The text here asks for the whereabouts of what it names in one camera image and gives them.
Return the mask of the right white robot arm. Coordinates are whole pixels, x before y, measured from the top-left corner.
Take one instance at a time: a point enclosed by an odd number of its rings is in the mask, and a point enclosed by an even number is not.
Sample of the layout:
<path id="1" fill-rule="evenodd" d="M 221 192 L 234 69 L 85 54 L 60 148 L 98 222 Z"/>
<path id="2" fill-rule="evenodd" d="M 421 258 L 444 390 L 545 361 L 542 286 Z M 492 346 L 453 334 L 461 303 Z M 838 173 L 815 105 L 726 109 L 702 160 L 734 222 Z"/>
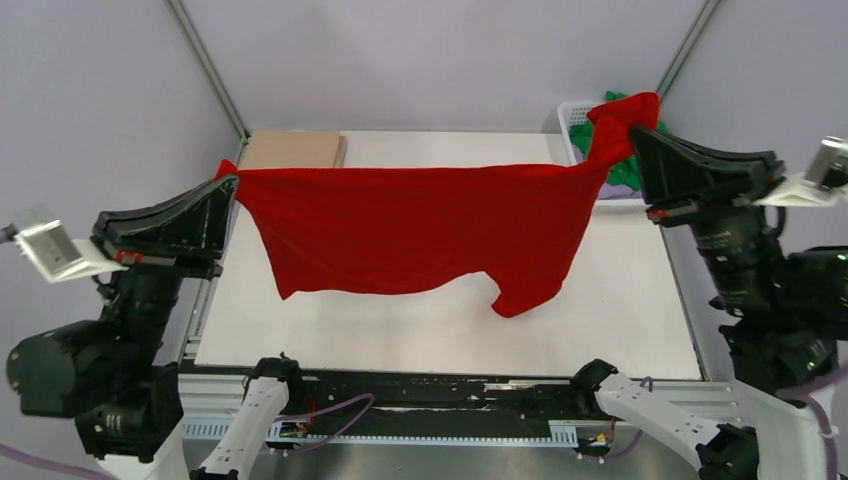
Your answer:
<path id="1" fill-rule="evenodd" d="M 700 417 L 595 359 L 571 380 L 571 403 L 635 426 L 702 479 L 836 479 L 829 399 L 846 376 L 847 250 L 786 254 L 780 238 L 801 182 L 772 151 L 734 153 L 635 127 L 647 217 L 688 227 L 716 288 L 711 306 L 733 365 L 742 425 Z"/>

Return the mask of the red t shirt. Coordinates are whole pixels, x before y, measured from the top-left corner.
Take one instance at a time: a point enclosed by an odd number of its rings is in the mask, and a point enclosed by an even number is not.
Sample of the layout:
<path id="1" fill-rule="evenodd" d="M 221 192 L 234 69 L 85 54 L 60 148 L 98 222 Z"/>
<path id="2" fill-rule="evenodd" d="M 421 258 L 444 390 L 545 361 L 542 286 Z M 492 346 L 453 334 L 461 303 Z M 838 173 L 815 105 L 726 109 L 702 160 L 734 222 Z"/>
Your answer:
<path id="1" fill-rule="evenodd" d="M 241 169 L 280 297 L 405 295 L 483 273 L 512 318 L 561 290 L 606 175 L 600 165 Z"/>

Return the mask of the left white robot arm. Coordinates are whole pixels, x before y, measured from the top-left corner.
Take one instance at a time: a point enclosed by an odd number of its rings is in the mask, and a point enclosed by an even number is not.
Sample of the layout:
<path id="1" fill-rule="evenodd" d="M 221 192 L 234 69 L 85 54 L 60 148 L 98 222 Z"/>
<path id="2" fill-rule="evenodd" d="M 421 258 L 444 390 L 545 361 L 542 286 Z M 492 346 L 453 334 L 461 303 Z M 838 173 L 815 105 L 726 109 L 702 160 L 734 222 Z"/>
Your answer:
<path id="1" fill-rule="evenodd" d="M 43 206 L 2 228 L 47 281 L 96 283 L 99 317 L 20 341 L 6 377 L 25 415 L 72 420 L 85 451 L 117 479 L 245 479 L 278 416 L 305 403 L 297 361 L 259 360 L 223 439 L 188 467 L 179 366 L 155 358 L 182 282 L 222 273 L 238 185 L 230 174 L 151 207 L 103 211 L 84 239 Z"/>

